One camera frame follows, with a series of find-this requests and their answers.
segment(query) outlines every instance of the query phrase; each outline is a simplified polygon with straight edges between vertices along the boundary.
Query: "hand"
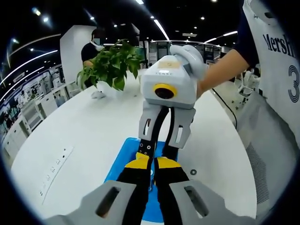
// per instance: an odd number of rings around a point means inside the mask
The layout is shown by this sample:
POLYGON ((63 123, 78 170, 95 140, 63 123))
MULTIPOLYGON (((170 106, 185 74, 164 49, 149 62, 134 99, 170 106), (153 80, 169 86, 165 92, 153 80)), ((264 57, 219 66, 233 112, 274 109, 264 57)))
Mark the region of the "hand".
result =
POLYGON ((203 82, 198 81, 197 82, 197 99, 200 98, 203 93, 204 93, 203 82))

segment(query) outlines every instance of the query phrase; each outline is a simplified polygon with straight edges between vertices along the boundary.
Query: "white table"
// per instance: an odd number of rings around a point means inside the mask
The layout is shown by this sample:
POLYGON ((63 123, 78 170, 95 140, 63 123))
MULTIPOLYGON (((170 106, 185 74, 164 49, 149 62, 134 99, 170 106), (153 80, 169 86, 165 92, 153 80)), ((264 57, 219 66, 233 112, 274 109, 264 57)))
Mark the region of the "white table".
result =
MULTIPOLYGON (((129 76, 118 100, 91 99, 93 91, 94 87, 88 88, 47 117, 26 140, 12 165, 14 181, 41 218, 78 208, 81 198, 103 183, 126 138, 138 136, 143 102, 138 81, 129 76), (67 146, 74 150, 42 205, 38 190, 45 172, 67 146)), ((232 122, 210 92, 197 101, 195 109, 192 133, 179 152, 179 162, 190 179, 200 180, 224 197, 229 210, 255 218, 255 181, 232 122), (197 175, 190 175, 191 169, 196 169, 197 175)), ((161 141, 167 137, 170 116, 166 120, 161 141)))

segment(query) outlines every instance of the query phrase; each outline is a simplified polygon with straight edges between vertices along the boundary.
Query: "blue object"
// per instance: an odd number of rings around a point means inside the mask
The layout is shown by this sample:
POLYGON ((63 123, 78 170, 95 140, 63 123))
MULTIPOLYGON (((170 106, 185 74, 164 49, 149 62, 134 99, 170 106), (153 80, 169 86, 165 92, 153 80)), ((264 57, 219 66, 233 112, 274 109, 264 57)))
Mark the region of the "blue object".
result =
MULTIPOLYGON (((135 160, 135 154, 139 148, 139 144, 140 144, 140 140, 137 138, 130 137, 126 139, 104 183, 107 182, 108 180, 118 179, 120 173, 123 171, 126 164, 128 164, 132 160, 135 160)), ((164 145, 165 142, 157 143, 157 147, 154 153, 155 158, 162 156, 162 150, 164 145)), ((153 173, 151 175, 151 187, 149 189, 149 198, 142 219, 153 223, 163 223, 164 219, 158 202, 158 189, 153 182, 154 172, 155 172, 154 163, 152 163, 151 165, 151 170, 153 171, 153 173)))

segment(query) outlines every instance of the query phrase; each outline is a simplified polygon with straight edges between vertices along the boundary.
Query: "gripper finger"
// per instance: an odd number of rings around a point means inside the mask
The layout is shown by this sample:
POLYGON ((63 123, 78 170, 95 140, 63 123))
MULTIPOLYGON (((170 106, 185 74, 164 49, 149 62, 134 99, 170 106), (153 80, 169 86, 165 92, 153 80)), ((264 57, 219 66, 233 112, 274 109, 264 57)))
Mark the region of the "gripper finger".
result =
POLYGON ((175 121, 174 129, 169 142, 169 145, 178 149, 182 149, 189 135, 191 134, 190 125, 194 119, 196 109, 179 109, 175 108, 175 121))
POLYGON ((142 116, 139 123, 139 138, 151 141, 155 121, 162 109, 161 105, 152 105, 144 101, 142 106, 142 116))

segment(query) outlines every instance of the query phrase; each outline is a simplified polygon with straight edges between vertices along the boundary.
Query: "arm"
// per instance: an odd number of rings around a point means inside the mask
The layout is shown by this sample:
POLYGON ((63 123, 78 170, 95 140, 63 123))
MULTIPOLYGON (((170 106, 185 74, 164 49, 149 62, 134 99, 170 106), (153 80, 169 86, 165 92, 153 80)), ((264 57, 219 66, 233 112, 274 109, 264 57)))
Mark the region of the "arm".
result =
POLYGON ((197 84, 197 97, 200 97, 205 91, 234 78, 249 66, 255 66, 259 63, 256 46, 242 5, 240 6, 238 42, 234 49, 206 71, 204 79, 197 84))
POLYGON ((232 49, 206 72, 202 81, 197 84, 197 97, 225 81, 228 81, 249 67, 246 60, 232 49))

